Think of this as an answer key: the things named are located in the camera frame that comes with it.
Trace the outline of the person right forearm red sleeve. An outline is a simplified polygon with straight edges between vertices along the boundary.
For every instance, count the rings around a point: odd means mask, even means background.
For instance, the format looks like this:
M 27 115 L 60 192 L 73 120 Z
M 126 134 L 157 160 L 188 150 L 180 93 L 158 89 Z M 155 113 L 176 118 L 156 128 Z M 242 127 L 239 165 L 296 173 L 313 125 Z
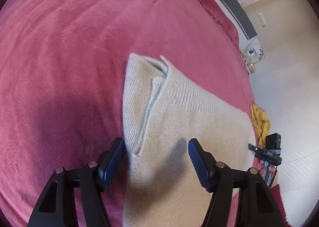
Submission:
M 280 186 L 278 184 L 275 184 L 274 186 L 272 186 L 270 188 L 270 191 L 274 197 L 274 200 L 276 201 L 277 203 L 277 206 L 281 212 L 281 215 L 283 217 L 283 220 L 284 220 L 284 223 L 285 223 L 285 226 L 286 227 L 291 227 L 291 225 L 288 223 L 287 221 L 287 218 L 286 218 L 286 212 L 285 212 L 285 209 L 284 209 L 284 206 L 283 206 L 283 203 L 282 203 L 282 197 L 281 197 L 281 194 L 280 194 Z

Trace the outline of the person right hand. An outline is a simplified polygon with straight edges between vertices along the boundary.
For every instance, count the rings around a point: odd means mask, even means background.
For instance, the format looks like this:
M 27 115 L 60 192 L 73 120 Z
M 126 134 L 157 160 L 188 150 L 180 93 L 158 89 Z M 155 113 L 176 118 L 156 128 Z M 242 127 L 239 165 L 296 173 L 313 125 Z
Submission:
M 260 168 L 258 171 L 262 178 L 264 179 L 265 183 L 269 188 L 274 187 L 278 184 L 277 181 L 277 168 L 274 166 L 268 166 L 267 168 Z

